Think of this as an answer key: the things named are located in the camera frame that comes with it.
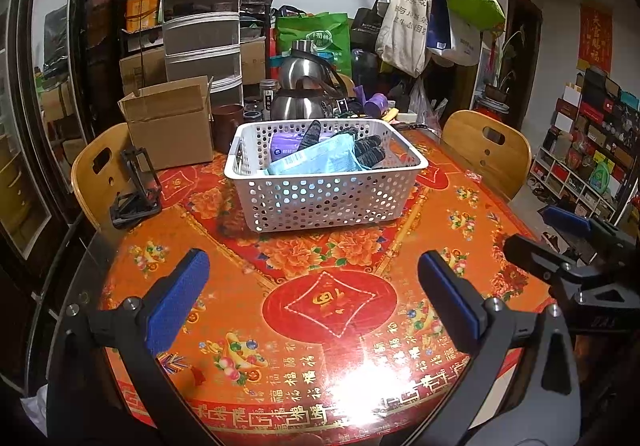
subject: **red poster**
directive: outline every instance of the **red poster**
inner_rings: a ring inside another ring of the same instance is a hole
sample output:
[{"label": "red poster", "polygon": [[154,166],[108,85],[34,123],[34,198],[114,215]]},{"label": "red poster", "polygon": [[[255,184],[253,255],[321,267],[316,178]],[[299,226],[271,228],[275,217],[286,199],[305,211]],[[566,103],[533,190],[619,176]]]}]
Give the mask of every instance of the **red poster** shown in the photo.
[{"label": "red poster", "polygon": [[580,5],[578,59],[611,72],[613,24],[611,14],[590,5]]}]

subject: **white plastic basket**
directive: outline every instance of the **white plastic basket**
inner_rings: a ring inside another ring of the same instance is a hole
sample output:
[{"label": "white plastic basket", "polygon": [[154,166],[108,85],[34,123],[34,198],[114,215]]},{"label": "white plastic basket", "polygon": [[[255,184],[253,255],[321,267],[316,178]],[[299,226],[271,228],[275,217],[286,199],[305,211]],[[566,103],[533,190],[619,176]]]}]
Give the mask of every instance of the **white plastic basket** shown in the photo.
[{"label": "white plastic basket", "polygon": [[225,165],[253,231],[292,231],[381,222],[399,217],[415,177],[429,163],[384,121],[320,119],[322,132],[358,128],[358,138],[379,135],[386,158],[370,171],[322,175],[265,175],[271,163],[271,137],[304,133],[311,121],[244,124],[236,130]]}]

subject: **brown cup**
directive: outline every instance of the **brown cup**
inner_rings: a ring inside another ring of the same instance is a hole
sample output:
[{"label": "brown cup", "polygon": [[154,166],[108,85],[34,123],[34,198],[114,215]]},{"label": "brown cup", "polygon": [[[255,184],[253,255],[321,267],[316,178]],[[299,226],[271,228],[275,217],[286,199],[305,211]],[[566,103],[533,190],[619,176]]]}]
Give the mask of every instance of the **brown cup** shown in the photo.
[{"label": "brown cup", "polygon": [[213,117],[213,148],[216,151],[228,155],[236,130],[244,122],[243,113],[244,108],[241,104],[226,104],[225,106],[216,106],[211,109],[211,116]]}]

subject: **orange tablecloth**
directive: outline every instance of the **orange tablecloth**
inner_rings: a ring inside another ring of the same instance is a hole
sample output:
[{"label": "orange tablecloth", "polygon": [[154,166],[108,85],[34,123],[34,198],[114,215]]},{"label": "orange tablecloth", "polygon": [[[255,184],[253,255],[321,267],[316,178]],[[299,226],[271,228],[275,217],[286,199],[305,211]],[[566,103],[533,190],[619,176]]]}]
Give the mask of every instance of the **orange tablecloth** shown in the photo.
[{"label": "orange tablecloth", "polygon": [[[142,296],[192,247],[209,254],[209,282],[159,360],[226,444],[300,431],[343,444],[422,420],[468,360],[418,284],[426,250],[513,309],[547,299],[504,260],[505,238],[527,229],[436,143],[410,139],[430,166],[402,217],[380,225],[259,235],[223,175],[226,156],[160,175],[164,210],[126,235],[102,307]],[[116,352],[110,361],[149,422]]]}]

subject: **blue gripper pad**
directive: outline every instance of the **blue gripper pad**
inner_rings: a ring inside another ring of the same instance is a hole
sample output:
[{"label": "blue gripper pad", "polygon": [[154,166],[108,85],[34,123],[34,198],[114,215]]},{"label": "blue gripper pad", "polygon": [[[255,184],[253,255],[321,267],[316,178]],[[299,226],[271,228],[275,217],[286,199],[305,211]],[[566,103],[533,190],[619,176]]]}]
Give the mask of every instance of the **blue gripper pad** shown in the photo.
[{"label": "blue gripper pad", "polygon": [[487,319],[480,293],[458,278],[436,251],[425,252],[418,260],[418,279],[456,348],[475,353]]},{"label": "blue gripper pad", "polygon": [[169,276],[149,289],[143,300],[151,310],[146,348],[154,356],[169,350],[208,280],[209,256],[200,249],[191,249]]},{"label": "blue gripper pad", "polygon": [[589,219],[585,219],[559,207],[544,207],[540,211],[540,214],[546,225],[550,225],[556,231],[564,231],[578,238],[587,238],[591,233]]}]

